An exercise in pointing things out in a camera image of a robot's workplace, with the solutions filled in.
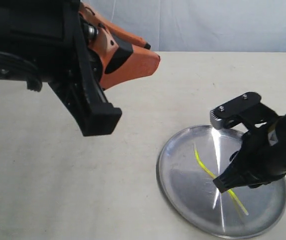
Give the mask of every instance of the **yellow plastic strip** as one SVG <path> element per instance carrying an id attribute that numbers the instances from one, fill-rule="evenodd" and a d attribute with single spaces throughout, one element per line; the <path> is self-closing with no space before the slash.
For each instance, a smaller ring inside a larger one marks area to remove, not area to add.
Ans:
<path id="1" fill-rule="evenodd" d="M 215 179 L 216 176 L 203 164 L 203 162 L 201 161 L 199 155 L 198 155 L 198 151 L 197 151 L 197 148 L 194 144 L 194 152 L 195 152 L 195 158 L 196 158 L 196 161 L 198 162 L 199 166 L 201 166 L 201 168 L 209 175 L 212 177 L 212 179 Z M 244 214 L 246 216 L 249 215 L 248 211 L 246 210 L 245 206 L 242 204 L 242 202 L 239 200 L 239 198 L 236 196 L 236 194 L 234 193 L 233 190 L 229 189 L 228 191 L 228 194 L 230 195 L 230 197 L 232 199 L 234 199 L 236 201 L 236 203 L 239 205 L 239 207 L 243 210 Z"/>

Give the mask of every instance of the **white wall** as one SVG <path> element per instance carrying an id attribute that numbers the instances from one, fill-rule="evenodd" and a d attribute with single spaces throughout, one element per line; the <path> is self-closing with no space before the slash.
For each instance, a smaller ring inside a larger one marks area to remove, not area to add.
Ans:
<path id="1" fill-rule="evenodd" d="M 155 51 L 286 52 L 286 0 L 84 0 Z"/>

